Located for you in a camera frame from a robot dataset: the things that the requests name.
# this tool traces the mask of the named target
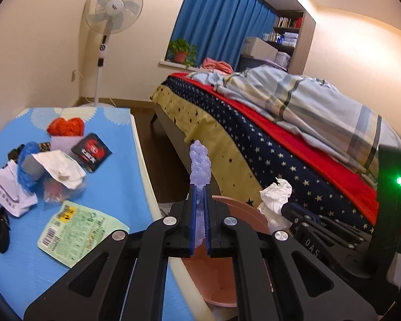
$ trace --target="silver bolt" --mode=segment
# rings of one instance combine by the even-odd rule
[[[172,216],[165,217],[163,219],[163,223],[167,226],[173,226],[174,224],[176,224],[176,218]]]
[[[238,220],[234,217],[226,217],[224,222],[225,225],[234,226],[236,223],[238,223]]]
[[[275,238],[276,238],[276,240],[279,240],[279,241],[285,241],[288,239],[288,234],[284,231],[277,231],[275,233]]]
[[[125,238],[125,232],[124,231],[115,231],[111,235],[111,237],[116,241],[123,240]]]

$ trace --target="plaid blanket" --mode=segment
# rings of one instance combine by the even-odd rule
[[[225,77],[198,72],[189,76],[302,136],[372,186],[379,172],[379,144],[401,148],[400,137],[380,115],[325,80],[266,66]]]

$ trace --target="fan grille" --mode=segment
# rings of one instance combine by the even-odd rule
[[[87,0],[84,6],[84,18],[89,27],[98,33],[104,33],[110,17],[106,14],[105,6],[110,0]],[[134,24],[141,14],[143,0],[122,0],[125,8],[122,13],[112,19],[110,33],[116,34],[128,29]]]

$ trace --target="black strap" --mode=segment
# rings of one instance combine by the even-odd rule
[[[4,207],[0,208],[0,252],[5,253],[9,248],[9,218]]]

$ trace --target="black and red package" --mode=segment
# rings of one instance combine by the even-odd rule
[[[71,149],[84,163],[86,170],[94,172],[111,154],[97,134],[90,133]]]

